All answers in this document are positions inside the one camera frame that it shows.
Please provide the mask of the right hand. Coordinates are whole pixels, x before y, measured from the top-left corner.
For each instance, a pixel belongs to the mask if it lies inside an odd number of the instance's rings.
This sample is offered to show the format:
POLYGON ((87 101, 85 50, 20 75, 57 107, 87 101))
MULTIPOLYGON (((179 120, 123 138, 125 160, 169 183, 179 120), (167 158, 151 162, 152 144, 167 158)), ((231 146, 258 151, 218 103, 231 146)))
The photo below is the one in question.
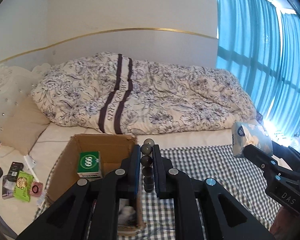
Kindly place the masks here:
POLYGON ((300 214, 280 207, 269 231, 275 239, 300 239, 300 214))

